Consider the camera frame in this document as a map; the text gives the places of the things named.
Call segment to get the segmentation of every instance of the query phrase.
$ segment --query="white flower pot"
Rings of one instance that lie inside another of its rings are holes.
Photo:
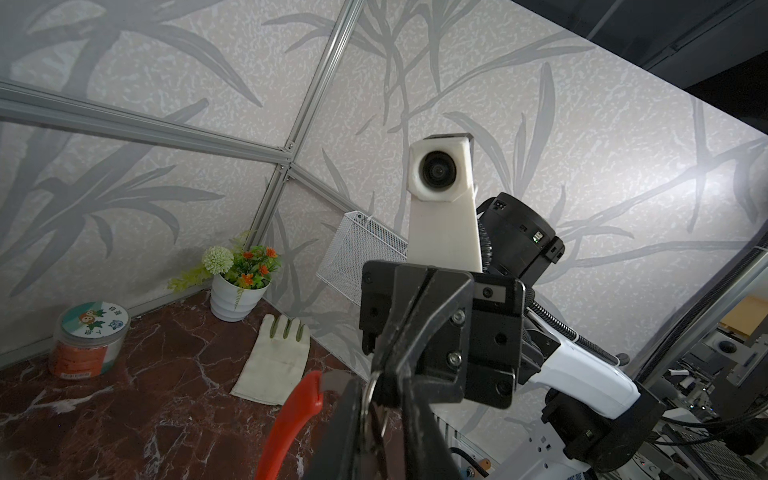
[[[239,322],[259,303],[268,286],[238,293],[239,287],[227,282],[223,276],[216,275],[214,287],[210,289],[210,311],[225,322]]]

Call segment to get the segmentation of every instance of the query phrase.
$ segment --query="red handle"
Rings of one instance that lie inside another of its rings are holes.
[[[291,392],[266,440],[255,480],[275,480],[299,430],[323,409],[322,372],[309,372]]]

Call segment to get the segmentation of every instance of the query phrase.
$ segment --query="bolt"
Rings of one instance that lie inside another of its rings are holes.
[[[464,320],[466,318],[466,315],[464,314],[464,310],[456,310],[453,315],[451,315],[451,321],[454,325],[464,325]]]
[[[460,352],[450,352],[447,360],[450,366],[458,368],[462,364],[462,354]]]

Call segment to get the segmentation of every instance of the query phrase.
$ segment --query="camera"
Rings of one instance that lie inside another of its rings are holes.
[[[472,192],[470,134],[432,135],[411,144],[408,191],[425,202],[452,202]]]
[[[411,144],[408,263],[482,272],[470,134]]]

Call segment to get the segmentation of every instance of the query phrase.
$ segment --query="label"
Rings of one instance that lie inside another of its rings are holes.
[[[61,318],[61,328],[74,336],[97,339],[119,332],[128,323],[125,309],[114,303],[83,303],[68,310]]]
[[[101,373],[108,346],[81,349],[56,342],[48,360],[48,370],[55,376],[67,379],[88,379]]]

